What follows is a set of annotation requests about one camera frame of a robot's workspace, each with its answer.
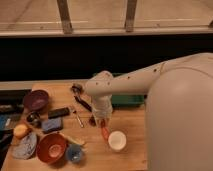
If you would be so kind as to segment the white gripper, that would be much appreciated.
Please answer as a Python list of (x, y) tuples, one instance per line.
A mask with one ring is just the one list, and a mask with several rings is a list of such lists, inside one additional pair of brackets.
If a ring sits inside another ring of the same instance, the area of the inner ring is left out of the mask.
[(109, 119), (113, 112), (111, 97), (93, 97), (92, 98), (92, 113), (95, 117), (97, 127), (101, 127), (101, 119)]

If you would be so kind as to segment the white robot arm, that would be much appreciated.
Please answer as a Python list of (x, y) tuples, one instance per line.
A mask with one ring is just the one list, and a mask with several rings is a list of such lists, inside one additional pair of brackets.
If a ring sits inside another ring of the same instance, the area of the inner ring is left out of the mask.
[(88, 80), (97, 121), (110, 118), (111, 97), (145, 95), (148, 171), (213, 171), (213, 53), (163, 61)]

